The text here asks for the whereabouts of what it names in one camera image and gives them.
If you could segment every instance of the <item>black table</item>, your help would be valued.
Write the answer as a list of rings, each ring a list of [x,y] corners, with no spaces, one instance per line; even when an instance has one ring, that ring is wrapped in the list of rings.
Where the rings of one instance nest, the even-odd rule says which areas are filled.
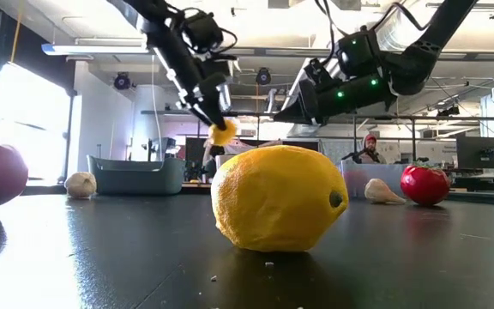
[[[494,308],[494,205],[442,206],[353,202],[308,253],[261,254],[220,234],[209,196],[19,197],[0,307]]]

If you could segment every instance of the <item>ceiling light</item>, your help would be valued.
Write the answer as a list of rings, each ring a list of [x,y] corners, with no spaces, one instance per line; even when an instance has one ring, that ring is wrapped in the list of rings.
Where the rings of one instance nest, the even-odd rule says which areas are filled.
[[[89,46],[43,44],[41,50],[49,56],[89,55],[89,54],[150,54],[141,46]]]
[[[442,3],[427,3],[426,8],[437,9]],[[494,3],[476,3],[473,9],[494,9]]]

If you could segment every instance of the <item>gray tub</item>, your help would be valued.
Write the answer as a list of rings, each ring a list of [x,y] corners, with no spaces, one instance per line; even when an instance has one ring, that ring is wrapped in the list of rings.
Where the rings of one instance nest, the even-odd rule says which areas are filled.
[[[87,162],[101,195],[170,195],[182,189],[184,160],[167,158],[163,168],[161,162],[115,161],[91,155]]]
[[[356,164],[341,161],[339,169],[346,182],[348,196],[365,199],[365,185],[371,179],[384,181],[393,193],[405,197],[401,191],[401,175],[407,166],[408,164]]]

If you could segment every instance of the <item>lemon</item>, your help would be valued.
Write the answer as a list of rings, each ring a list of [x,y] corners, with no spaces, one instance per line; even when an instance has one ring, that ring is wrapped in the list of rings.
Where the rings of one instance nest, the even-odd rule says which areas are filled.
[[[209,140],[213,145],[224,146],[236,136],[236,131],[238,130],[236,125],[230,119],[225,119],[224,124],[226,125],[226,130],[220,130],[216,124],[212,124],[209,127]]]
[[[215,174],[211,198],[216,227],[255,251],[309,250],[348,205],[333,162],[294,146],[234,156]]]

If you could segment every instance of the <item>small yellow object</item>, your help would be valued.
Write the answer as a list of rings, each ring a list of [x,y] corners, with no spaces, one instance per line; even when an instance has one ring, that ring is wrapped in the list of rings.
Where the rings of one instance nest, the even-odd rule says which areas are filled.
[[[224,123],[226,124],[226,130],[219,130],[216,124],[209,127],[209,139],[213,145],[224,146],[236,136],[236,131],[238,130],[236,125],[230,119],[225,119]]]
[[[254,251],[306,251],[348,205],[333,162],[294,146],[255,148],[219,168],[211,185],[216,227]]]

